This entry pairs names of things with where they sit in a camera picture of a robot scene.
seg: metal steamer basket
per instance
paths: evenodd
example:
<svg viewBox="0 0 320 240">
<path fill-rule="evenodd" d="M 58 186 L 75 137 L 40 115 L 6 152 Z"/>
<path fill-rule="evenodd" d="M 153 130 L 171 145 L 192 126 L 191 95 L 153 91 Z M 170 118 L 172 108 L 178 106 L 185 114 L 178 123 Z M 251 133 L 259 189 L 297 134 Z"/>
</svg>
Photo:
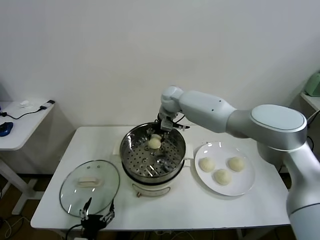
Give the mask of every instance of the metal steamer basket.
<svg viewBox="0 0 320 240">
<path fill-rule="evenodd" d="M 161 136 L 161 147 L 148 146 L 152 134 Z M 160 185 L 172 180 L 184 165 L 186 142 L 176 129 L 160 130 L 158 122 L 150 122 L 133 128 L 123 138 L 120 157 L 126 174 L 144 185 Z"/>
</svg>

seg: black cable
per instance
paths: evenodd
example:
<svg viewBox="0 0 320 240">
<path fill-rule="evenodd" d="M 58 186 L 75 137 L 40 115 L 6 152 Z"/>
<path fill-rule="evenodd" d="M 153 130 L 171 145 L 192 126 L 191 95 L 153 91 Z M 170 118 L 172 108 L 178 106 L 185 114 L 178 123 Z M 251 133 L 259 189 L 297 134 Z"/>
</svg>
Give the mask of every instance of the black cable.
<svg viewBox="0 0 320 240">
<path fill-rule="evenodd" d="M 278 170 L 278 174 L 280 174 L 280 171 L 282 170 L 283 165 L 280 166 L 279 170 Z"/>
<path fill-rule="evenodd" d="M 279 235 L 278 235 L 278 232 L 277 232 L 277 229 L 276 229 L 276 228 L 274 229 L 274 233 L 275 233 L 276 239 L 277 239 L 277 240 L 280 240 L 280 237 L 279 237 Z"/>
<path fill-rule="evenodd" d="M 149 236 L 148 236 L 148 238 L 146 240 L 149 240 L 149 238 L 150 238 L 152 233 L 153 233 L 152 231 L 149 233 Z"/>
<path fill-rule="evenodd" d="M 27 112 L 27 113 L 25 113 L 25 114 L 22 114 L 22 115 L 19 116 L 19 117 L 11 116 L 11 115 L 7 114 L 6 112 L 1 112 L 1 114 L 2 114 L 2 116 L 4 116 L 4 117 L 5 117 L 5 116 L 8 116 L 8 117 L 10 117 L 10 118 L 12 118 L 12 119 L 18 120 L 18 119 L 22 118 L 22 117 L 25 116 L 25 115 L 35 114 L 35 113 L 37 113 L 37 112 L 39 112 L 39 111 L 41 111 L 41 110 L 42 110 L 42 109 L 39 108 L 37 111 Z"/>
<path fill-rule="evenodd" d="M 311 119 L 311 121 L 307 124 L 307 128 L 310 128 L 310 125 L 313 123 L 313 121 L 316 119 L 316 117 L 319 115 L 320 111 L 318 111 L 314 117 Z"/>
<path fill-rule="evenodd" d="M 130 240 L 134 240 L 135 239 L 135 237 L 139 234 L 140 232 L 138 231 L 138 232 L 136 232 L 135 233 L 135 235 L 130 239 Z"/>
<path fill-rule="evenodd" d="M 180 122 L 182 119 L 185 118 L 185 115 L 183 115 L 178 121 L 174 122 L 175 124 L 177 124 L 178 122 Z"/>
<path fill-rule="evenodd" d="M 2 187 L 0 186 L 0 200 L 2 199 L 2 192 L 3 192 L 3 189 L 2 189 Z"/>
<path fill-rule="evenodd" d="M 311 145 L 311 151 L 313 152 L 313 151 L 314 151 L 314 148 L 315 148 L 315 143 L 314 143 L 314 141 L 312 140 L 311 137 L 306 136 L 306 138 L 307 138 L 307 139 L 310 139 L 310 141 L 311 141 L 311 143 L 312 143 L 312 145 Z"/>
<path fill-rule="evenodd" d="M 66 231 L 66 233 L 65 233 L 65 240 L 68 240 L 68 235 L 69 235 L 69 233 L 70 233 L 70 231 L 71 231 L 72 229 L 74 229 L 74 228 L 76 228 L 76 227 L 80 227 L 80 226 L 81 226 L 81 223 L 80 223 L 80 224 L 76 224 L 76 225 L 70 227 L 69 230 Z"/>
</svg>

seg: green device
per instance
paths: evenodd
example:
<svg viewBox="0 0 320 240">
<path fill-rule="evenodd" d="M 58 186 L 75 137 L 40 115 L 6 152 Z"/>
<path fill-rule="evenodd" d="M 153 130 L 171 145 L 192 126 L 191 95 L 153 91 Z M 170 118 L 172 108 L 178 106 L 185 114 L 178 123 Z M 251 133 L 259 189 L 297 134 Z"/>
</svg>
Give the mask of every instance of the green device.
<svg viewBox="0 0 320 240">
<path fill-rule="evenodd" d="M 314 73 L 304 87 L 306 94 L 311 97 L 320 97 L 320 72 Z"/>
</svg>

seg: floor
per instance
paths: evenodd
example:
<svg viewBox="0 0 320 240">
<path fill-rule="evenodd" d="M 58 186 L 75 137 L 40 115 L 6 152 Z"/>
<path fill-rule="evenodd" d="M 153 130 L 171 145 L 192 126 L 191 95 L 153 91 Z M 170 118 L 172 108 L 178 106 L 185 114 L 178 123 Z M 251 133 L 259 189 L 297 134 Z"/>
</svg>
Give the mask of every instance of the floor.
<svg viewBox="0 0 320 240">
<path fill-rule="evenodd" d="M 291 181 L 288 176 L 282 177 L 284 183 L 289 188 Z M 0 176 L 0 186 L 3 188 L 6 184 L 6 180 Z M 39 181 L 35 185 L 36 191 L 45 191 L 50 182 L 49 177 L 39 178 Z M 10 224 L 15 223 L 20 217 L 11 216 L 12 209 L 18 201 L 21 193 L 13 186 L 10 186 L 3 198 L 0 200 L 0 217 L 8 219 Z M 21 215 L 31 220 L 39 201 L 29 200 Z M 61 240 L 62 238 L 53 231 L 50 230 L 37 230 L 30 226 L 30 223 L 24 221 L 20 228 L 19 222 L 12 228 L 12 234 L 14 234 L 11 240 Z M 7 224 L 0 224 L 0 240 L 5 239 L 5 233 L 8 229 Z M 251 229 L 242 230 L 243 234 L 249 233 Z M 99 232 L 98 240 L 237 240 L 237 233 L 234 229 L 227 230 L 202 230 L 202 231 L 175 231 L 171 233 L 166 232 Z M 290 226 L 277 227 L 276 230 L 269 232 L 263 236 L 261 240 L 295 240 L 295 236 Z"/>
</svg>

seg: cable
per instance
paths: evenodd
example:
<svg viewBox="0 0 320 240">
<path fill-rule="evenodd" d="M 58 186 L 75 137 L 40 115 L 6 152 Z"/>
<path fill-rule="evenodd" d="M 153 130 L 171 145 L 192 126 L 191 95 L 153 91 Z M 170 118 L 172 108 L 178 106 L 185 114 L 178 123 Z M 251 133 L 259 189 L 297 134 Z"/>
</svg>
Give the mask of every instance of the cable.
<svg viewBox="0 0 320 240">
<path fill-rule="evenodd" d="M 181 232 L 179 232 L 179 233 L 174 233 L 175 235 L 174 235 L 173 238 L 171 238 L 170 240 L 173 240 L 175 237 L 177 237 L 178 235 L 183 234 L 183 233 L 189 234 L 190 238 L 191 238 L 192 240 L 195 240 L 194 237 L 193 237 L 188 231 L 181 231 Z"/>
<path fill-rule="evenodd" d="M 80 223 L 80 224 L 76 224 L 76 225 L 70 227 L 70 228 L 68 229 L 68 231 L 66 231 L 66 233 L 65 233 L 65 238 L 64 238 L 64 239 L 65 239 L 65 240 L 68 240 L 68 235 L 69 235 L 70 231 L 71 231 L 72 229 L 77 228 L 77 227 L 80 227 L 80 226 L 81 226 L 81 223 Z"/>
<path fill-rule="evenodd" d="M 20 218 L 19 218 L 14 224 L 12 224 L 12 225 L 10 225 L 10 223 L 8 222 L 8 220 L 11 219 L 11 218 L 17 217 L 17 216 L 13 215 L 13 216 L 10 216 L 10 217 L 8 217 L 7 219 L 3 220 L 3 221 L 8 225 L 8 227 L 9 227 L 9 228 L 5 231 L 5 233 L 4 233 L 5 239 L 10 239 L 10 238 L 12 238 L 14 235 L 16 235 L 16 234 L 20 231 L 20 229 L 22 228 L 22 226 L 23 226 L 23 224 L 24 224 L 24 220 L 26 220 L 26 221 L 28 221 L 28 222 L 30 223 L 30 220 L 29 220 L 28 218 L 26 218 L 26 217 L 24 217 L 24 216 L 22 216 L 22 215 L 18 215 L 18 216 L 20 216 Z M 18 222 L 20 222 L 20 220 L 22 220 L 22 221 L 21 221 L 21 225 L 19 226 L 19 228 L 17 229 L 17 231 L 15 231 L 14 233 L 12 233 L 12 228 L 13 228 Z"/>
<path fill-rule="evenodd" d="M 320 113 L 320 110 L 315 111 L 310 117 L 308 117 L 308 119 L 306 120 L 307 122 L 307 127 L 310 128 L 310 125 L 313 123 L 313 121 L 316 119 L 316 117 L 318 116 L 318 113 Z"/>
<path fill-rule="evenodd" d="M 140 232 L 138 231 L 138 232 L 136 232 L 135 233 L 135 235 L 130 239 L 130 240 L 134 240 L 135 239 L 135 237 L 139 234 Z"/>
<path fill-rule="evenodd" d="M 3 188 L 0 186 L 0 200 L 2 199 Z"/>
<path fill-rule="evenodd" d="M 315 143 L 314 143 L 314 141 L 312 140 L 312 138 L 311 137 L 309 137 L 309 136 L 306 136 L 306 138 L 307 139 L 310 139 L 310 141 L 311 141 L 311 151 L 313 152 L 314 151 L 314 148 L 315 148 Z"/>
<path fill-rule="evenodd" d="M 0 115 L 3 116 L 3 117 L 8 116 L 8 117 L 10 117 L 10 118 L 12 118 L 12 119 L 18 120 L 18 119 L 22 118 L 22 117 L 25 116 L 25 115 L 35 114 L 35 113 L 37 113 L 37 112 L 39 112 L 39 111 L 41 111 L 41 110 L 42 110 L 42 108 L 39 108 L 37 111 L 27 112 L 27 113 L 25 113 L 25 114 L 22 114 L 22 115 L 19 116 L 19 117 L 11 116 L 11 115 L 9 115 L 7 112 L 5 112 L 5 111 L 0 112 Z"/>
<path fill-rule="evenodd" d="M 276 229 L 276 228 L 274 229 L 274 233 L 275 233 L 276 239 L 277 239 L 277 240 L 280 240 L 280 237 L 279 237 L 279 235 L 278 235 L 278 232 L 277 232 L 277 229 Z"/>
<path fill-rule="evenodd" d="M 175 124 L 177 124 L 178 122 L 180 122 L 182 119 L 185 118 L 185 115 L 183 115 L 178 121 L 174 122 Z"/>
<path fill-rule="evenodd" d="M 279 170 L 278 170 L 278 174 L 280 174 L 280 171 L 282 170 L 283 165 L 280 166 Z"/>
</svg>

